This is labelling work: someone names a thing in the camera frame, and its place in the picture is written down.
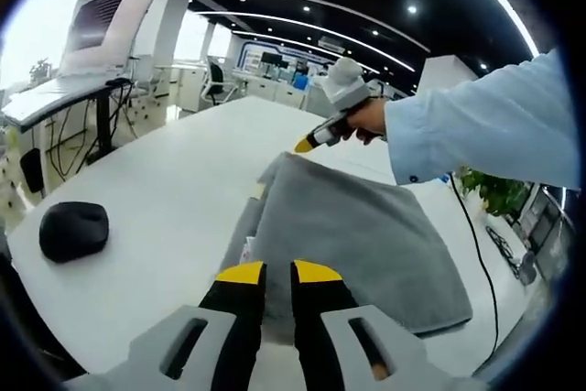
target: office desk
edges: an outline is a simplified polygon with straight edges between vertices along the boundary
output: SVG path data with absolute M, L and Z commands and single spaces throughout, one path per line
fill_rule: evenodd
M 114 367 L 126 358 L 128 344 L 138 334 L 182 304 L 199 304 L 256 179 L 321 121 L 314 114 L 253 97 L 214 107 L 166 125 L 85 168 L 27 216 L 8 237 L 16 270 L 40 316 L 81 366 L 93 373 Z M 353 139 L 318 148 L 307 158 L 394 183 L 386 144 L 380 140 L 363 147 Z M 429 359 L 453 375 L 469 375 L 493 345 L 488 283 L 451 190 L 439 180 L 409 189 L 449 247 L 474 313 L 462 330 L 426 339 Z M 105 207 L 110 239 L 100 254 L 61 266 L 43 257 L 39 222 L 59 201 Z M 494 227 L 516 254 L 522 252 L 505 221 L 495 219 Z M 482 226 L 477 234 L 495 280 L 503 339 L 525 311 L 531 289 L 514 279 Z M 298 387 L 303 376 L 292 347 L 266 344 L 258 358 L 254 381 L 277 381 L 281 372 L 288 381 L 278 389 L 303 389 Z

